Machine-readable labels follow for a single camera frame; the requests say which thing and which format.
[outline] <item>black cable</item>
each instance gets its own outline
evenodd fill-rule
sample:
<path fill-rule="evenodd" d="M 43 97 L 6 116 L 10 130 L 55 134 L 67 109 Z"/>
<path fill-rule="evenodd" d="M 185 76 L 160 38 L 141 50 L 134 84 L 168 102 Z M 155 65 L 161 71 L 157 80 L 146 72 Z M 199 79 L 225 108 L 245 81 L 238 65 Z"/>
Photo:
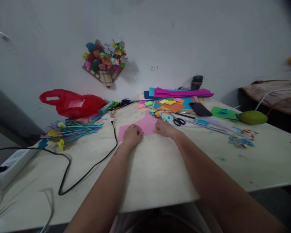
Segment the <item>black cable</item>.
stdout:
<path fill-rule="evenodd" d="M 118 144 L 118 141 L 117 141 L 117 138 L 116 138 L 116 133 L 115 133 L 115 127 L 114 127 L 114 124 L 113 124 L 113 121 L 111 121 L 111 123 L 112 123 L 112 126 L 113 126 L 113 129 L 114 129 L 114 137 L 115 137 L 115 140 L 116 140 L 116 145 L 115 145 L 115 147 L 107 154 L 107 156 L 106 157 L 104 157 L 102 160 L 100 160 L 98 163 L 96 163 L 94 166 L 92 166 L 92 168 L 81 178 L 81 179 L 79 179 L 73 186 L 71 186 L 68 190 L 66 190 L 66 191 L 64 191 L 64 192 L 62 192 L 62 187 L 64 186 L 64 183 L 65 183 L 65 179 L 66 179 L 66 176 L 67 176 L 67 173 L 68 173 L 68 170 L 69 170 L 69 168 L 70 168 L 70 165 L 71 165 L 71 160 L 69 159 L 69 157 L 67 157 L 66 155 L 64 155 L 64 154 L 61 154 L 61 153 L 55 153 L 55 152 L 53 152 L 53 151 L 50 151 L 50 150 L 47 150 L 47 149 L 43 149 L 43 150 L 45 150 L 45 151 L 47 151 L 47 152 L 49 152 L 49 153 L 51 153 L 51 154 L 54 154 L 54 155 L 62 155 L 62 156 L 64 156 L 64 157 L 66 157 L 67 159 L 68 159 L 68 161 L 69 161 L 69 163 L 68 163 L 68 166 L 67 166 L 67 168 L 66 168 L 66 170 L 65 170 L 65 173 L 64 173 L 64 176 L 63 176 L 63 178 L 62 178 L 62 181 L 61 181 L 61 184 L 60 184 L 60 187 L 59 187 L 59 190 L 58 190 L 58 195 L 59 196 L 62 196 L 62 195 L 65 195 L 67 192 L 69 192 L 70 190 L 72 190 L 75 186 L 77 186 L 90 172 L 91 172 L 91 170 L 93 170 L 93 168 L 96 166 L 96 165 L 98 165 L 99 163 L 101 163 L 101 162 L 103 162 L 113 151 L 114 151 L 114 149 L 117 147 L 117 144 Z M 0 150 L 7 150 L 7 149 L 21 149 L 21 150 L 41 150 L 40 148 L 37 148 L 37 147 L 30 147 L 30 148 L 27 148 L 27 147 L 25 147 L 25 148 L 22 148 L 22 147 L 6 147 L 6 148 L 2 148 L 2 149 L 0 149 Z"/>

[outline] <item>pink paper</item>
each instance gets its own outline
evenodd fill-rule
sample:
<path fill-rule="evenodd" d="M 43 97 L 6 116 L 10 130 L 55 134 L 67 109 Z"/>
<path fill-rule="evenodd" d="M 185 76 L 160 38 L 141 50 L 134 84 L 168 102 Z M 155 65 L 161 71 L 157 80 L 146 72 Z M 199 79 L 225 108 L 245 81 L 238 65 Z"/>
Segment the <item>pink paper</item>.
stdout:
<path fill-rule="evenodd" d="M 154 120 L 153 116 L 149 114 L 150 110 L 145 111 L 145 117 L 142 118 L 141 120 L 135 122 L 134 124 L 139 126 L 141 131 L 144 132 L 143 135 L 148 135 L 148 134 L 155 134 L 153 130 L 155 130 L 155 123 L 156 121 Z M 132 124 L 121 126 L 119 129 L 119 136 L 118 136 L 118 141 L 123 141 L 124 133 L 125 130 Z"/>
<path fill-rule="evenodd" d="M 169 91 L 162 88 L 154 90 L 155 98 L 175 98 L 175 97 L 189 97 L 189 96 L 204 96 L 212 97 L 214 94 L 207 89 L 200 89 L 195 91 Z"/>

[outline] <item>table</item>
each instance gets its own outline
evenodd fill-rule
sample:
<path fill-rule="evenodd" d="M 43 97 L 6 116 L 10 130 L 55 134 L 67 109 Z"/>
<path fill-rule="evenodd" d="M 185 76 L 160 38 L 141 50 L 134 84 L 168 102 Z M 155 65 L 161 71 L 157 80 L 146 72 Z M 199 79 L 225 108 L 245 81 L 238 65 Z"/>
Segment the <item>table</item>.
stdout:
<path fill-rule="evenodd" d="M 205 99 L 205 106 L 209 110 L 214 106 L 232 109 L 211 98 Z M 118 110 L 115 118 L 117 135 L 120 126 L 140 120 L 146 110 L 137 109 L 136 104 Z M 230 127 L 259 133 L 254 140 L 256 148 L 237 149 L 228 143 L 227 135 L 210 132 L 205 128 L 180 130 L 246 191 L 291 184 L 291 134 L 269 124 L 250 126 L 242 122 L 215 119 Z M 68 147 L 64 153 L 72 158 L 72 164 L 63 190 L 78 181 L 114 145 L 113 127 L 108 120 L 104 120 L 103 129 L 98 133 L 82 137 Z M 48 149 L 59 152 L 55 145 Z M 69 222 L 109 159 L 93 169 L 69 193 L 58 196 L 68 161 L 60 155 L 38 152 L 5 190 L 2 205 L 11 199 L 24 200 L 1 216 L 0 232 L 36 228 L 45 224 L 49 217 L 47 201 L 41 193 L 34 194 L 41 190 L 52 195 L 54 201 L 55 211 L 50 224 Z M 120 212 L 191 202 L 198 198 L 174 142 L 157 134 L 144 136 L 131 152 Z"/>

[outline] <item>green sticky note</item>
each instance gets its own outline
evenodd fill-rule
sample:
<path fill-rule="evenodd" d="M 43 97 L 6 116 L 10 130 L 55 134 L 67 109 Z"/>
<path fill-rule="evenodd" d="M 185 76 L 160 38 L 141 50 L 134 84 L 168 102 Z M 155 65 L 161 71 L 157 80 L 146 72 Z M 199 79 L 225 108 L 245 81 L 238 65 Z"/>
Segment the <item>green sticky note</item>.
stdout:
<path fill-rule="evenodd" d="M 238 120 L 238 118 L 237 118 L 234 114 L 239 115 L 240 113 L 235 112 L 235 111 L 232 111 L 232 110 L 227 110 L 227 114 L 219 113 L 219 112 L 221 112 L 222 110 L 224 110 L 224 108 L 213 107 L 213 108 L 211 109 L 210 112 L 212 113 L 212 115 L 213 115 L 214 117 Z"/>
<path fill-rule="evenodd" d="M 151 105 L 153 105 L 153 102 L 152 101 L 148 101 L 148 102 L 145 102 L 144 105 L 145 106 L 151 106 Z"/>

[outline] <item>paper flower bouquet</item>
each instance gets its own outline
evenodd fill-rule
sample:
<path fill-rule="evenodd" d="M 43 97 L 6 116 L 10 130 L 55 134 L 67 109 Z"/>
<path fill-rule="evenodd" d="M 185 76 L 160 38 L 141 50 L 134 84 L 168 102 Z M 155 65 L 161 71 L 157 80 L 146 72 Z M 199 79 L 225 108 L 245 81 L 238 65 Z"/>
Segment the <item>paper flower bouquet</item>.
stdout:
<path fill-rule="evenodd" d="M 112 39 L 111 45 L 100 43 L 87 43 L 89 53 L 84 53 L 82 57 L 86 60 L 83 69 L 100 81 L 104 86 L 110 87 L 117 79 L 127 59 L 125 44 L 123 41 L 116 43 Z"/>

